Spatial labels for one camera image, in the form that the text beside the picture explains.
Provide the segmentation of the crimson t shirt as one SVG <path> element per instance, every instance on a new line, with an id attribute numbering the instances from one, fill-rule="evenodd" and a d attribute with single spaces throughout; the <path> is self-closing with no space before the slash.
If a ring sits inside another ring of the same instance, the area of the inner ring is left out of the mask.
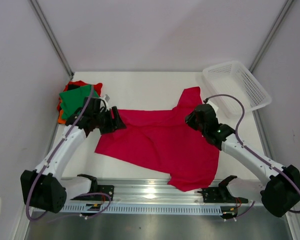
<path id="1" fill-rule="evenodd" d="M 120 109 L 126 128 L 103 134 L 95 153 L 169 174 L 169 185 L 183 192 L 207 188 L 220 152 L 185 123 L 201 103 L 201 89 L 195 86 L 184 89 L 171 110 Z"/>

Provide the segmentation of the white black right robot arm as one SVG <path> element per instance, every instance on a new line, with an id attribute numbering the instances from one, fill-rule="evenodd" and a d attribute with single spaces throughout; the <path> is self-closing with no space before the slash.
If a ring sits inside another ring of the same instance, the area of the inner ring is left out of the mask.
<path id="1" fill-rule="evenodd" d="M 218 196 L 229 202 L 238 194 L 254 202 L 261 202 L 275 217 L 287 212 L 300 214 L 300 171 L 284 166 L 253 150 L 240 139 L 238 129 L 218 121 L 210 104 L 200 104 L 185 117 L 185 123 L 199 131 L 205 140 L 218 150 L 228 154 L 257 178 L 258 182 L 234 177 L 218 189 Z"/>

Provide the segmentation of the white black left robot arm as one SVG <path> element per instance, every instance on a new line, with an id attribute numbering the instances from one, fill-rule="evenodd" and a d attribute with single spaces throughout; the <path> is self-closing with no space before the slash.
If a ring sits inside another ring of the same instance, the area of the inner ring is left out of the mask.
<path id="1" fill-rule="evenodd" d="M 34 170 L 25 170 L 21 174 L 22 196 L 27 209 L 34 207 L 58 213 L 70 200 L 93 200 L 98 196 L 96 177 L 79 174 L 70 180 L 62 180 L 64 170 L 73 154 L 96 129 L 104 135 L 126 129 L 126 125 L 118 108 L 109 107 L 105 97 L 85 97 L 83 106 L 78 107 L 66 120 L 56 146 Z"/>

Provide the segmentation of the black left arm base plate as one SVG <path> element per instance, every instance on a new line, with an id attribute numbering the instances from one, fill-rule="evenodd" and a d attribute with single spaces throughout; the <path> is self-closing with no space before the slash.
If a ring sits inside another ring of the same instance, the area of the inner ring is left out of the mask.
<path id="1" fill-rule="evenodd" d="M 96 192 L 97 193 L 103 193 L 103 194 L 108 194 L 113 200 L 114 196 L 114 191 L 115 191 L 115 186 L 114 185 L 99 185 Z M 75 198 L 71 199 L 72 201 L 108 201 L 108 198 L 104 195 L 89 195 L 89 196 L 77 196 Z"/>

